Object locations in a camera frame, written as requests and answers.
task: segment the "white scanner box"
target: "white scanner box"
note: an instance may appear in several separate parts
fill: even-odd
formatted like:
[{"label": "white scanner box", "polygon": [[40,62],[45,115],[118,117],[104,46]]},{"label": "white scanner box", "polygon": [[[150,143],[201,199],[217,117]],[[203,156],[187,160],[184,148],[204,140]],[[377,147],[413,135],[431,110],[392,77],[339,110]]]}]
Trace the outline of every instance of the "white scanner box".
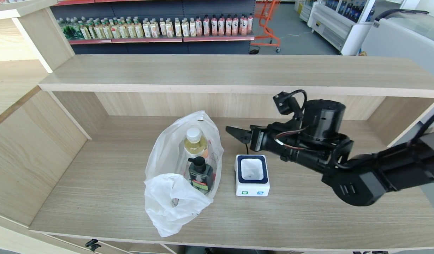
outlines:
[{"label": "white scanner box", "polygon": [[267,196],[270,181],[264,155],[237,155],[236,196]]}]

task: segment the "white plastic bag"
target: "white plastic bag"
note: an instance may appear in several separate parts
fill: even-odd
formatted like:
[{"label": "white plastic bag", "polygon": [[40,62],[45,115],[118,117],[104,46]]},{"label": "white plastic bag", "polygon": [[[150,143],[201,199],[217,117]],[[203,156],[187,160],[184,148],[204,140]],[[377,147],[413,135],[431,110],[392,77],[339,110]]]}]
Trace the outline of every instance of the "white plastic bag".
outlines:
[{"label": "white plastic bag", "polygon": [[[209,191],[198,190],[190,182],[183,142],[191,127],[199,128],[208,141],[207,163],[215,176]],[[178,119],[159,135],[145,170],[144,209],[160,236],[178,233],[213,202],[221,177],[222,155],[217,126],[204,111]]]}]

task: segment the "robotic arm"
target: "robotic arm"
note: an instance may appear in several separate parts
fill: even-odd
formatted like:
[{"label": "robotic arm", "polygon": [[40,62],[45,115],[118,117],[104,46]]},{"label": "robotic arm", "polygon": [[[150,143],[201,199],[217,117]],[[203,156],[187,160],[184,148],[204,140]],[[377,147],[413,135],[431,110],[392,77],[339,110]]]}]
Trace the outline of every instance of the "robotic arm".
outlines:
[{"label": "robotic arm", "polygon": [[[293,97],[304,95],[303,106]],[[307,101],[306,92],[281,92],[273,97],[280,114],[294,113],[285,123],[250,130],[226,127],[226,131],[252,151],[270,151],[283,161],[296,162],[322,174],[344,202],[369,206],[391,191],[434,183],[434,133],[423,135],[434,115],[408,143],[375,154],[348,159],[353,141],[338,133],[346,106],[330,100]]]}]

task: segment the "floor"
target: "floor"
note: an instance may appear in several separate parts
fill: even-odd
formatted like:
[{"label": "floor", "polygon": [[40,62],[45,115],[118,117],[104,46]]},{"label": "floor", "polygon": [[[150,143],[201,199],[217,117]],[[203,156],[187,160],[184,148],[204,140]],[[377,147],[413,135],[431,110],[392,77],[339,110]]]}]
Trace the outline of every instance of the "floor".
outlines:
[{"label": "floor", "polygon": [[[339,55],[339,51],[324,38],[317,33],[311,33],[311,28],[300,19],[298,13],[294,10],[293,3],[280,4],[280,8],[275,10],[273,19],[269,21],[268,27],[281,39],[280,52],[276,52],[276,47],[261,46],[259,54]],[[261,32],[257,20],[254,22],[253,31],[255,34]]]}]

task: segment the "white bottle cap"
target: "white bottle cap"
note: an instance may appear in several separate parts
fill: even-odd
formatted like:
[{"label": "white bottle cap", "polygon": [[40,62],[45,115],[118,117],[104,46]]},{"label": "white bottle cap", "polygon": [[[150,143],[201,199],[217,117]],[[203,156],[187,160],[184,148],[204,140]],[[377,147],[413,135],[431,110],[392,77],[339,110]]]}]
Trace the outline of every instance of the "white bottle cap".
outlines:
[{"label": "white bottle cap", "polygon": [[187,139],[192,143],[197,143],[201,139],[201,130],[196,127],[192,127],[187,130]]}]

